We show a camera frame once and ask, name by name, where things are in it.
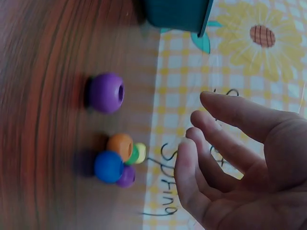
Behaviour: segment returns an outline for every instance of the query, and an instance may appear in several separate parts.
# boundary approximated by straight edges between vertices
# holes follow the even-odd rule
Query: blue bead
[[[107,184],[116,183],[123,174],[123,169],[121,157],[109,150],[99,153],[94,162],[95,175]]]

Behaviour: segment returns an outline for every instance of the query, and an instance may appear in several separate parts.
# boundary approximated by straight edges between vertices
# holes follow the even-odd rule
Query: teal container
[[[147,20],[156,27],[205,33],[213,0],[143,0]]]

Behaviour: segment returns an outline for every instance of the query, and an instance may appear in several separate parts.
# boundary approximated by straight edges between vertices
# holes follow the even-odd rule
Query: bead
[[[123,174],[116,182],[119,187],[128,188],[133,185],[135,181],[135,169],[132,166],[125,165]]]
[[[127,134],[118,133],[110,137],[106,144],[106,149],[117,152],[122,160],[126,162],[132,155],[133,140]]]
[[[123,79],[114,73],[93,78],[89,87],[89,105],[102,113],[113,113],[124,99]]]
[[[124,164],[121,157],[113,151],[103,151],[94,162],[95,175],[107,184],[114,184],[123,174]]]
[[[142,163],[146,158],[146,146],[143,143],[135,143],[135,147],[139,151],[139,157],[136,160],[136,164]]]
[[[132,165],[135,164],[137,159],[139,158],[139,150],[136,148],[135,145],[133,145],[133,150],[130,158],[125,162],[126,165]]]

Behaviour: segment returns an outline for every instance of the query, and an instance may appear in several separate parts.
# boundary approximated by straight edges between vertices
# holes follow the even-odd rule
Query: flower center
[[[255,25],[249,31],[250,38],[262,48],[270,48],[275,45],[275,34],[264,25]]]

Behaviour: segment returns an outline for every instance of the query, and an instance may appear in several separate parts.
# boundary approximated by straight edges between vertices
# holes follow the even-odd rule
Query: small purple bead
[[[125,165],[123,174],[116,182],[119,187],[128,188],[133,185],[135,181],[135,169],[132,166]]]
[[[114,73],[93,78],[89,90],[89,103],[95,110],[113,113],[121,107],[124,99],[123,79]]]

